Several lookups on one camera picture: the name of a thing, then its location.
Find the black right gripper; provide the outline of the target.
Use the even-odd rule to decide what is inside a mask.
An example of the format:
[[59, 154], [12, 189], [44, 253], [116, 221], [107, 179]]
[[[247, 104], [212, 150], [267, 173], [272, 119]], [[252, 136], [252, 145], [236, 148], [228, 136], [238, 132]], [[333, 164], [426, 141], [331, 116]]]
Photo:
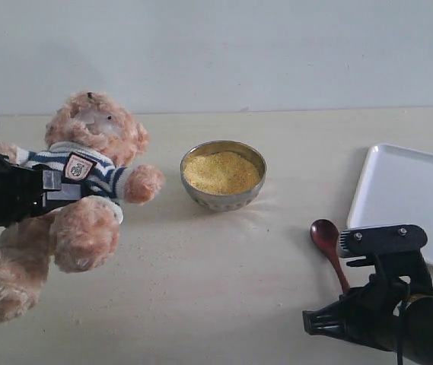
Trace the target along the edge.
[[339, 299], [317, 310], [302, 312], [304, 330], [381, 351], [403, 350], [409, 329], [406, 310], [414, 301], [433, 297], [433, 287], [382, 280], [377, 274], [362, 287], [353, 287]]

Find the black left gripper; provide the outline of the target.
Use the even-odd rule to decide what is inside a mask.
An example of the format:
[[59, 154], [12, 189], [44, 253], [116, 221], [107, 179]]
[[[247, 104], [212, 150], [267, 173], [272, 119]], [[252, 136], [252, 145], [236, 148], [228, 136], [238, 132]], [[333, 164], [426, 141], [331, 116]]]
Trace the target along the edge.
[[20, 167], [0, 154], [0, 227], [37, 217], [82, 198], [80, 184], [63, 184], [62, 171]]

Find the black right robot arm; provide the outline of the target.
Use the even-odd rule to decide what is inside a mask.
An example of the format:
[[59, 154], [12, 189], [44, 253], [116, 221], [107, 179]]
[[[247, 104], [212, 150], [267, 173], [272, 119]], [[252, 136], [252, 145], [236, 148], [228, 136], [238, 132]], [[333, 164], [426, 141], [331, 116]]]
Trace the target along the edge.
[[304, 330], [393, 352], [397, 362], [433, 364], [433, 287], [371, 275], [322, 309], [302, 313]]

